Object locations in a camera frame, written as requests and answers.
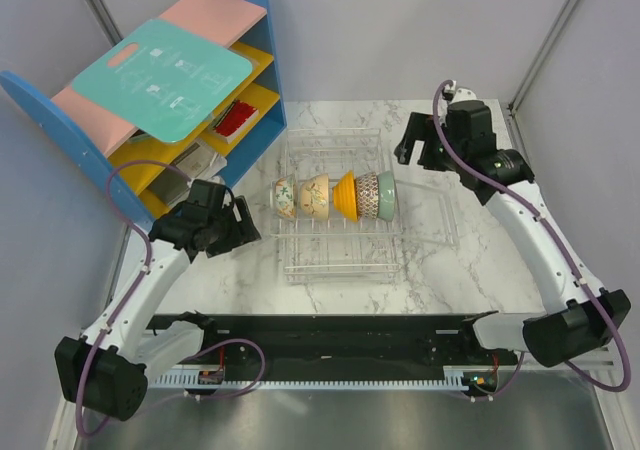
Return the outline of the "white floral bowl orange flowers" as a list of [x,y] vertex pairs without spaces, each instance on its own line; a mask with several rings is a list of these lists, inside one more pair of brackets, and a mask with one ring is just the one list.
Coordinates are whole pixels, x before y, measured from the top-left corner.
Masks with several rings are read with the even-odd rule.
[[279,178],[272,186],[271,205],[283,219],[295,219],[297,214],[297,179],[294,174]]

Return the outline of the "cream bowl with bird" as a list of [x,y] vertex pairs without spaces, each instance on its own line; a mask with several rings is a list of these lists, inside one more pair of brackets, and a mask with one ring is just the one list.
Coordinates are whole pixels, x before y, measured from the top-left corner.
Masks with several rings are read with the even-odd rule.
[[329,175],[319,174],[301,183],[298,200],[302,212],[315,220],[329,218]]

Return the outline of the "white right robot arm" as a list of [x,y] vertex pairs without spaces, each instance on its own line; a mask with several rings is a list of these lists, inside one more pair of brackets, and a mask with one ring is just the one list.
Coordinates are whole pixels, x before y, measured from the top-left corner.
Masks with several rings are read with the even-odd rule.
[[485,313],[471,318],[458,338],[458,351],[477,364],[494,349],[523,351],[544,367],[572,364],[619,336],[631,310],[621,290],[609,291],[579,261],[562,236],[534,173],[515,149],[501,149],[490,109],[479,101],[456,105],[437,126],[429,114],[410,114],[394,149],[409,164],[417,142],[418,163],[426,170],[456,173],[507,231],[533,276],[544,311],[536,314]]

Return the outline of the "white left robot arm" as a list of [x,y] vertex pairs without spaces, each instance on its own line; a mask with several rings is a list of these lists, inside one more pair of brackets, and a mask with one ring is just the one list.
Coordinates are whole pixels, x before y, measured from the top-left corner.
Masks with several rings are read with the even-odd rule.
[[154,337],[143,336],[168,291],[199,253],[214,257],[259,240],[249,206],[226,190],[190,195],[145,234],[145,254],[127,287],[80,337],[63,338],[54,358],[64,398],[76,418],[86,409],[119,421],[141,406],[149,385],[178,363],[208,363],[219,339],[193,313]]

